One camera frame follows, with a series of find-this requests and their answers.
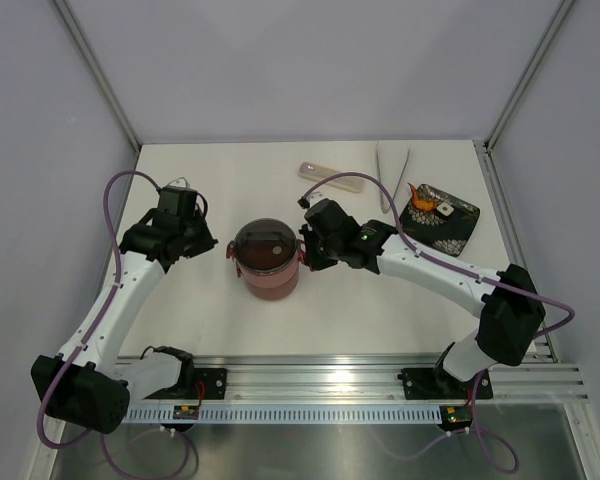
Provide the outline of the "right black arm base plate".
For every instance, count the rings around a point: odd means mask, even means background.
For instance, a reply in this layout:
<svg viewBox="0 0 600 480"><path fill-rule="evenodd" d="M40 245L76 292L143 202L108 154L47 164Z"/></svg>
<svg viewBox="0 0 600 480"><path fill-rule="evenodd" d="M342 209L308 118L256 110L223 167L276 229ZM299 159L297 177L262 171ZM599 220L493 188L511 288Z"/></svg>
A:
<svg viewBox="0 0 600 480"><path fill-rule="evenodd" d="M442 369L428 367L403 368L397 375L406 400L468 400L473 393L478 400L494 398L488 374L481 380L475 375L460 381Z"/></svg>

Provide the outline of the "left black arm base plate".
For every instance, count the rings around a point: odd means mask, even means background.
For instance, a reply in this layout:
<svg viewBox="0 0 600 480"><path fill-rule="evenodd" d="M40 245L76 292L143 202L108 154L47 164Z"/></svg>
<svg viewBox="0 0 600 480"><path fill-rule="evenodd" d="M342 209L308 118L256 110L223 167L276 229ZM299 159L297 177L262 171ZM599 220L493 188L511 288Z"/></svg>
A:
<svg viewBox="0 0 600 480"><path fill-rule="evenodd" d="M171 387L160 389L145 400L223 400L225 398L228 371L225 368L185 369Z"/></svg>

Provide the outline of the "pink steel bowl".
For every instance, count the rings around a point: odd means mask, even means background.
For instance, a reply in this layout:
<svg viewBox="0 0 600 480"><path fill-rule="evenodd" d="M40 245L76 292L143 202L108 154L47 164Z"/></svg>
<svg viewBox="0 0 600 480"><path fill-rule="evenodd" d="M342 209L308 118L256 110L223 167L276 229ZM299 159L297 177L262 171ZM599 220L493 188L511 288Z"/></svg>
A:
<svg viewBox="0 0 600 480"><path fill-rule="evenodd" d="M268 270L250 269L238 260L235 261L238 276L243 278L250 289L256 290L293 290L299 280L300 262L293 257L286 264Z"/></svg>

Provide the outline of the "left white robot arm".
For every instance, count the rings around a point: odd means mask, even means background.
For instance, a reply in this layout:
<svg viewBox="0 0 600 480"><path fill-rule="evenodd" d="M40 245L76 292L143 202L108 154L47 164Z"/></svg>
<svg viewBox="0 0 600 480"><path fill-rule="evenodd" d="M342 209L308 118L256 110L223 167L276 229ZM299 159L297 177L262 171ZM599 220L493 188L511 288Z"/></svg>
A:
<svg viewBox="0 0 600 480"><path fill-rule="evenodd" d="M192 354L160 346L125 367L116 362L145 301L181 259L212 250L208 204L184 178L159 191L158 204L123 235L112 279L59 352L39 356L31 377L41 400L38 417L88 431L117 429L131 403L155 393L183 398L201 390Z"/></svg>

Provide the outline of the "metal tongs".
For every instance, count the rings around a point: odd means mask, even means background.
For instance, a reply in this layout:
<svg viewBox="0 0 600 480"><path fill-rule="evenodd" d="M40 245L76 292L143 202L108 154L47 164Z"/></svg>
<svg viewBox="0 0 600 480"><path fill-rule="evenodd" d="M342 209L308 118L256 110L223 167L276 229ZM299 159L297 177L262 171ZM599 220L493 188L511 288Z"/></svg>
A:
<svg viewBox="0 0 600 480"><path fill-rule="evenodd" d="M396 202L403 190L411 148L395 141L378 141L375 145L376 178Z"/></svg>

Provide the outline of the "grey transparent lid with handle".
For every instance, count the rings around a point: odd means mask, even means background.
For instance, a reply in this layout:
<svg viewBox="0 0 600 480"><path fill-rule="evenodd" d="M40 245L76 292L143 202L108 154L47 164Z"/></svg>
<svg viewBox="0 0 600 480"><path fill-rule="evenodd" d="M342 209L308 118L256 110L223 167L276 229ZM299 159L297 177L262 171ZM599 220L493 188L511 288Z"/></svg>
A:
<svg viewBox="0 0 600 480"><path fill-rule="evenodd" d="M226 247L226 258L242 272L278 273L300 259L300 242L286 223L260 218L245 224Z"/></svg>

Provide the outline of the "dark red steel bowl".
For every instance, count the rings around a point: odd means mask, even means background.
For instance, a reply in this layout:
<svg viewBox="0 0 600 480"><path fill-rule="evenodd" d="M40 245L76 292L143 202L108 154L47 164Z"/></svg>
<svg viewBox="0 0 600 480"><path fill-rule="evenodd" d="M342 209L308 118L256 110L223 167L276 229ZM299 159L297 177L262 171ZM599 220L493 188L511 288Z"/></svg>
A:
<svg viewBox="0 0 600 480"><path fill-rule="evenodd" d="M264 286L247 281L246 286L255 297L273 301L288 296L296 288L298 280L299 276L294 275L284 282L276 280L274 283L271 283L267 280Z"/></svg>

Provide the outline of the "dark red lid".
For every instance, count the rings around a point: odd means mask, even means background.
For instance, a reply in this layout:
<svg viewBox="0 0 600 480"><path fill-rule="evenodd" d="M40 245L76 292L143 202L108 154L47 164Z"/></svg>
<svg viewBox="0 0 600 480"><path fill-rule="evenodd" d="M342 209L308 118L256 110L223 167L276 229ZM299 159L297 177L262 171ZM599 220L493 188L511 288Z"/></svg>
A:
<svg viewBox="0 0 600 480"><path fill-rule="evenodd" d="M296 253L294 239L265 235L235 244L236 260L250 269L268 270L289 262Z"/></svg>

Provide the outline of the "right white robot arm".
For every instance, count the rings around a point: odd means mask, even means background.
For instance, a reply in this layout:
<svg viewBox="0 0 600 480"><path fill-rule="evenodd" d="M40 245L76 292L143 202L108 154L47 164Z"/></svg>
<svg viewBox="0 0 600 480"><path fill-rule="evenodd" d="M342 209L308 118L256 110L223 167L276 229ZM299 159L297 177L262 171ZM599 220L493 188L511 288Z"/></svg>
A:
<svg viewBox="0 0 600 480"><path fill-rule="evenodd" d="M319 195L299 202L300 230L312 270L338 263L409 281L470 313L477 329L451 343L434 368L436 389L456 396L481 371L522 363L546 312L529 273L511 264L504 271L479 268L428 247L407 244L386 223L358 223L334 200Z"/></svg>

